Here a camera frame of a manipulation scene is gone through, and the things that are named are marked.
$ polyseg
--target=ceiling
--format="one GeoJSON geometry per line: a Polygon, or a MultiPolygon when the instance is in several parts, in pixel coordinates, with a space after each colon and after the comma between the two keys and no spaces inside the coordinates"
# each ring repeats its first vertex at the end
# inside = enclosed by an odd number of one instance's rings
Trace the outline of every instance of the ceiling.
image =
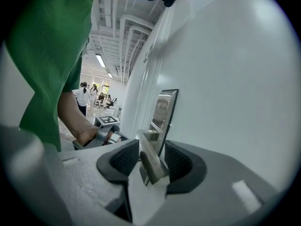
{"type": "MultiPolygon", "coordinates": [[[[123,14],[131,14],[155,24],[164,8],[162,0],[94,0],[91,13],[92,29],[89,34],[87,53],[83,56],[82,73],[108,78],[109,75],[107,73],[111,73],[113,79],[121,80],[119,62],[119,29],[121,16],[123,14]],[[95,56],[96,54],[101,55],[105,68],[98,62],[95,56]]],[[[121,52],[122,61],[128,62],[124,82],[127,81],[129,64],[131,64],[131,71],[144,44],[143,40],[148,38],[146,34],[134,30],[127,53],[127,59],[124,60],[127,34],[131,25],[137,25],[151,31],[148,27],[126,20],[121,52]]]]}

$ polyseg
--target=green shirt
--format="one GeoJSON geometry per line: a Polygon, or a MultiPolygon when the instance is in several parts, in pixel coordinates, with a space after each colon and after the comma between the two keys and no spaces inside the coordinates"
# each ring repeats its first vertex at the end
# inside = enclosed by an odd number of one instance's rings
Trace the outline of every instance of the green shirt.
{"type": "Polygon", "coordinates": [[[35,94],[20,127],[61,150],[57,102],[78,89],[81,52],[91,29],[93,0],[32,0],[6,39],[8,51],[35,94]]]}

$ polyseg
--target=ceiling pipe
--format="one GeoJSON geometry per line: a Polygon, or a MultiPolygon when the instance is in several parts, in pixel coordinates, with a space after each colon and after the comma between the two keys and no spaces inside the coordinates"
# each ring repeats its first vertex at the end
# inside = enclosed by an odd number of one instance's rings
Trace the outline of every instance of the ceiling pipe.
{"type": "Polygon", "coordinates": [[[123,36],[124,36],[124,29],[126,26],[126,20],[130,20],[132,22],[141,24],[143,26],[146,26],[150,29],[154,28],[154,25],[142,18],[139,18],[137,16],[131,15],[131,14],[124,14],[120,18],[120,30],[119,30],[119,65],[120,65],[120,78],[122,81],[122,46],[123,46],[123,36]]]}
{"type": "Polygon", "coordinates": [[[135,44],[134,48],[133,48],[133,51],[132,51],[131,56],[130,56],[130,60],[128,61],[129,67],[128,67],[128,73],[127,73],[127,81],[128,81],[128,77],[130,76],[130,69],[131,69],[132,59],[133,59],[133,56],[134,56],[136,50],[138,50],[137,48],[138,48],[138,45],[139,45],[140,42],[144,43],[145,39],[139,39],[137,41],[137,43],[135,44]]]}
{"type": "Polygon", "coordinates": [[[124,60],[123,60],[123,83],[125,82],[125,76],[126,76],[126,68],[127,68],[127,57],[128,57],[128,51],[130,49],[130,44],[131,44],[131,40],[132,40],[132,37],[133,37],[133,34],[134,34],[134,30],[137,30],[137,31],[140,31],[141,33],[144,33],[146,35],[150,35],[150,31],[145,29],[145,28],[142,28],[142,27],[139,27],[139,26],[136,26],[136,25],[132,25],[130,26],[129,28],[129,31],[128,31],[128,35],[127,35],[127,44],[126,44],[126,51],[124,53],[124,60]]]}
{"type": "Polygon", "coordinates": [[[118,0],[113,0],[113,38],[116,38],[116,15],[117,15],[118,0]]]}

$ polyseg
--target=floor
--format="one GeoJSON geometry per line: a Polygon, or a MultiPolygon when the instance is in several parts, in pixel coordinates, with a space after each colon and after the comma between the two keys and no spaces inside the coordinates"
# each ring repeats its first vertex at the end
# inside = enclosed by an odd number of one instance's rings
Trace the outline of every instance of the floor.
{"type": "MultiPolygon", "coordinates": [[[[86,118],[88,121],[91,122],[91,124],[94,124],[95,117],[96,116],[105,116],[106,109],[99,108],[98,106],[94,108],[94,114],[89,115],[89,109],[90,106],[87,106],[87,114],[86,118]]],[[[58,119],[58,125],[60,129],[60,137],[61,137],[61,146],[62,146],[62,152],[65,151],[73,151],[74,147],[72,144],[72,141],[75,140],[74,136],[71,134],[71,132],[68,130],[68,128],[64,125],[64,123],[58,119]]]]}

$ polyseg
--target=ceiling light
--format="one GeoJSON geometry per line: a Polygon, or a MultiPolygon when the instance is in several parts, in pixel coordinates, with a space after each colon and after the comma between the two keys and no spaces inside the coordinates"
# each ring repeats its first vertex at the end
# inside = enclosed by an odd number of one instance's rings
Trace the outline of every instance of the ceiling light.
{"type": "Polygon", "coordinates": [[[100,55],[96,55],[96,58],[98,59],[100,65],[101,65],[102,67],[105,67],[104,62],[103,62],[103,59],[101,58],[101,56],[100,56],[100,55]]]}

